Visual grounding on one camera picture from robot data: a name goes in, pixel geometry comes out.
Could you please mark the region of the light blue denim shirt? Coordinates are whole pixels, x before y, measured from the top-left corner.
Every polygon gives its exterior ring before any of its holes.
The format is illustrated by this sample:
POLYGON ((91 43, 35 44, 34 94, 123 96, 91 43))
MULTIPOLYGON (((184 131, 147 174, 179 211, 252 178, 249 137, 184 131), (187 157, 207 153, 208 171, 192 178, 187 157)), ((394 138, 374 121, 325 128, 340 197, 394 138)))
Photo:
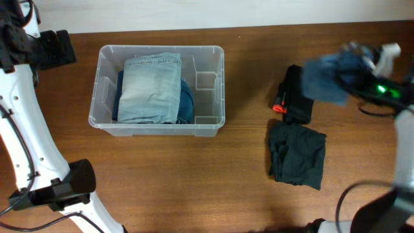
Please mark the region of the light blue denim shirt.
POLYGON ((363 71, 372 71, 377 61, 376 49, 357 42, 349 42, 334 53, 314 58, 305 63, 301 72, 302 95, 311 100, 344 106, 348 93, 337 83, 356 81, 363 71))

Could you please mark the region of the dark blue jeans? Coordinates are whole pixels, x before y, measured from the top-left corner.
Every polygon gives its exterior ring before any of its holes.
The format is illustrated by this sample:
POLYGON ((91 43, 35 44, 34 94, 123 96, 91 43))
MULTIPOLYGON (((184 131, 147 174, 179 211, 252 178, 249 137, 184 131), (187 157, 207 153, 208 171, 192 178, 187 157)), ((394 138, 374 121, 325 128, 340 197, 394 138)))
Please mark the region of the dark blue jeans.
MULTIPOLYGON (((111 119, 114 121, 118 120, 118 108, 120 103, 120 97, 122 95, 123 77, 124 72, 120 71, 117 74, 116 93, 111 117, 111 119)), ((188 84, 186 83, 186 80, 184 78, 181 78, 180 104, 179 112, 177 115, 177 124, 191 124, 193 122, 193 106, 193 93, 190 90, 188 84)))

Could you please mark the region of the light grey-blue jeans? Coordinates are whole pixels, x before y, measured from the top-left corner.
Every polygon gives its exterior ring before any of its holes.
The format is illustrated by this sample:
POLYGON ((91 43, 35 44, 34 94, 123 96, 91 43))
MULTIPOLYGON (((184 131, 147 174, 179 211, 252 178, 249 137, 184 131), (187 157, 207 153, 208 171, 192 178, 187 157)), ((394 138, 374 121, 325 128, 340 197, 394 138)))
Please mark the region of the light grey-blue jeans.
POLYGON ((124 63, 119 124, 174 124, 180 104, 182 61, 163 52, 124 63))

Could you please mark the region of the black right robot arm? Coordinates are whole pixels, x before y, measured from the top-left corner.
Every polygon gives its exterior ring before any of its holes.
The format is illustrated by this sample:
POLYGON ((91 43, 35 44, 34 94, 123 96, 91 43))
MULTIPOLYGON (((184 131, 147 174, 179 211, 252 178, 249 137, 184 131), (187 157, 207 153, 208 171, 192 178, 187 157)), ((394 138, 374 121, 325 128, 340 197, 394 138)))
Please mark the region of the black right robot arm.
POLYGON ((383 181, 360 181, 341 194, 334 221, 322 221, 318 232, 412 232, 407 223, 413 217, 413 78, 398 83, 373 74, 304 74, 304 94, 314 100, 334 102, 343 92, 370 104, 390 107, 397 133, 394 179, 390 191, 360 208, 350 221, 340 220, 345 196, 357 186, 387 186, 383 181))

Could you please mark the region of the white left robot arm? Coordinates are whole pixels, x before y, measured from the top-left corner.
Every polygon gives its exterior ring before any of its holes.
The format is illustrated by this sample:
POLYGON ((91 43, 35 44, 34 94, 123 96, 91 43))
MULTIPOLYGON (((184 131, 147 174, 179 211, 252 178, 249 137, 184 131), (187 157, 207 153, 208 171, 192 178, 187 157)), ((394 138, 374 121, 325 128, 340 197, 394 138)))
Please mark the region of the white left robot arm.
POLYGON ((76 61, 69 34, 40 31, 32 1, 1 2, 1 138, 16 176, 8 211, 47 206, 83 232, 124 232, 96 193, 87 159, 67 162, 38 104, 38 73, 76 61))

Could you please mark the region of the black garment with red cuff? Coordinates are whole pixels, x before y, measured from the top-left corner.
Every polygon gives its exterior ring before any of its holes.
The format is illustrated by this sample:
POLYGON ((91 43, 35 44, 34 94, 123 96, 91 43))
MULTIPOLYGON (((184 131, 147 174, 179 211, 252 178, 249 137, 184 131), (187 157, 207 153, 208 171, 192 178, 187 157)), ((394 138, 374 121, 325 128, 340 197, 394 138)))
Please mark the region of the black garment with red cuff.
POLYGON ((272 106, 277 113, 283 114, 288 124, 309 124, 314 101, 306 98, 301 91, 301 67, 288 67, 284 80, 279 84, 278 94, 272 106))

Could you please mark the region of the black folded garment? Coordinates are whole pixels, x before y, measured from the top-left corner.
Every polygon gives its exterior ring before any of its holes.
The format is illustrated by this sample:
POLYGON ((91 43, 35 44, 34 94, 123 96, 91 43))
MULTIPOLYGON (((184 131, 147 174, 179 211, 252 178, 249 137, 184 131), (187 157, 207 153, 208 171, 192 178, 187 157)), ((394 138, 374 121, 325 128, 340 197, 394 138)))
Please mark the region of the black folded garment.
POLYGON ((279 122, 268 133, 269 176, 276 182, 321 189, 326 134, 279 122))

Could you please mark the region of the clear plastic storage bin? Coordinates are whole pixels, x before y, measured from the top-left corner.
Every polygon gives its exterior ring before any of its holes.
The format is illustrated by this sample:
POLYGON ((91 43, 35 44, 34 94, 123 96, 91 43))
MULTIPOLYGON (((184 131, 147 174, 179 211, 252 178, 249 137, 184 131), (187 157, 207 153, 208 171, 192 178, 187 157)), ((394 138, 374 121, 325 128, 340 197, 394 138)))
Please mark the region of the clear plastic storage bin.
POLYGON ((193 135, 214 137, 225 123, 224 50, 216 45, 105 45, 100 49, 89 124, 115 137, 193 135), (112 119, 118 73, 134 57, 179 53, 182 77, 193 94, 192 124, 119 124, 112 119))

